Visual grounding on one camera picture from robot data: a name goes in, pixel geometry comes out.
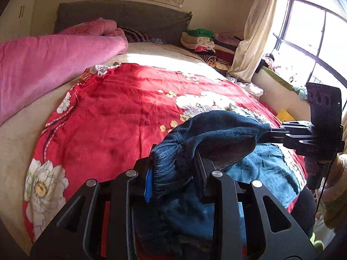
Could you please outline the right hand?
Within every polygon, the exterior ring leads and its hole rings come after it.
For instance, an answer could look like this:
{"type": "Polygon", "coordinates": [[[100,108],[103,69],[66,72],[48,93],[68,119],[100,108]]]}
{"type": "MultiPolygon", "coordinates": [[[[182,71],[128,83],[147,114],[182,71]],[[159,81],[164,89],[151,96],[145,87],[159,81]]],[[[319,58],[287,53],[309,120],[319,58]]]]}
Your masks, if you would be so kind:
{"type": "Polygon", "coordinates": [[[337,155],[322,195],[324,223],[337,233],[346,224],[346,154],[337,155]]]}

